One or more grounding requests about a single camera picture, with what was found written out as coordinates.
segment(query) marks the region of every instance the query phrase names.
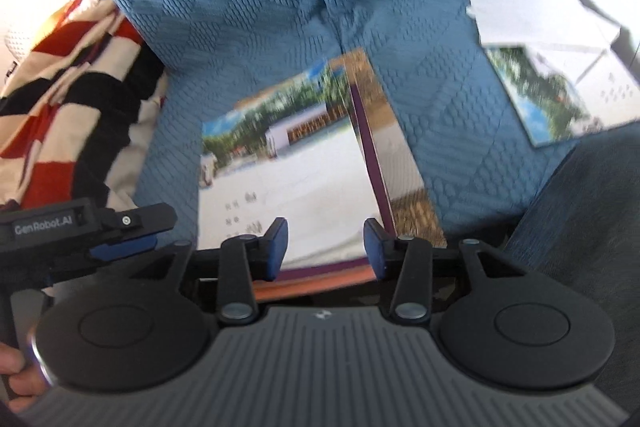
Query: photo on book cover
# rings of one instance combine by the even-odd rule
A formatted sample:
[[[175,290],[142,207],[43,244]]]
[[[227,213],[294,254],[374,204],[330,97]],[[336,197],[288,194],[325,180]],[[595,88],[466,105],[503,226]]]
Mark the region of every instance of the photo on book cover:
[[[283,268],[364,256],[378,217],[344,68],[327,63],[203,124],[198,248],[289,221]]]
[[[608,52],[576,82],[525,47],[486,50],[533,146],[596,133],[640,118],[640,90]]]

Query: blue bedspread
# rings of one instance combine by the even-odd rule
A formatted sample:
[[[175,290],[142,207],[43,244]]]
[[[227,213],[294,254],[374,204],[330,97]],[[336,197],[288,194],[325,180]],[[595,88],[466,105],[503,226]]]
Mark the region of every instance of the blue bedspread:
[[[468,0],[116,0],[174,70],[136,202],[196,232],[200,126],[240,98],[362,46],[446,233],[521,214],[573,144],[533,149],[478,46]]]

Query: metal screw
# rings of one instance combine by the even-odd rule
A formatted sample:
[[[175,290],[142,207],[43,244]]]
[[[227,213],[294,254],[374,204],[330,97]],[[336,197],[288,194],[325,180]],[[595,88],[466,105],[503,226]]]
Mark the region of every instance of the metal screw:
[[[417,302],[404,302],[396,306],[396,315],[401,319],[414,321],[423,318],[427,314],[427,308]]]
[[[222,316],[232,321],[241,321],[251,317],[254,310],[244,302],[231,302],[222,306]]]

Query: grey ribbed surface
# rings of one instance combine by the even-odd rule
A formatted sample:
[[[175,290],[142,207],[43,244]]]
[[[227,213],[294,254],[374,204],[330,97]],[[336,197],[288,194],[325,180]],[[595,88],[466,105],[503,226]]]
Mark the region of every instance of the grey ribbed surface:
[[[123,396],[56,388],[23,418],[37,427],[617,426],[626,414],[593,386],[522,397],[452,368],[427,331],[378,309],[272,309],[224,330],[167,384]]]

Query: round black disc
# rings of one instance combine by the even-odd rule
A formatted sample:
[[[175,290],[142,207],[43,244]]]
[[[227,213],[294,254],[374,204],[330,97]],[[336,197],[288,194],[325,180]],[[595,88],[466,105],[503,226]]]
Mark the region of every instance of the round black disc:
[[[40,320],[34,350],[62,385],[118,393],[175,377],[202,353],[207,328],[192,302],[161,283],[123,280],[89,288]]]
[[[593,378],[614,346],[598,305],[538,273],[487,279],[445,312],[439,335],[476,376],[537,391]]]

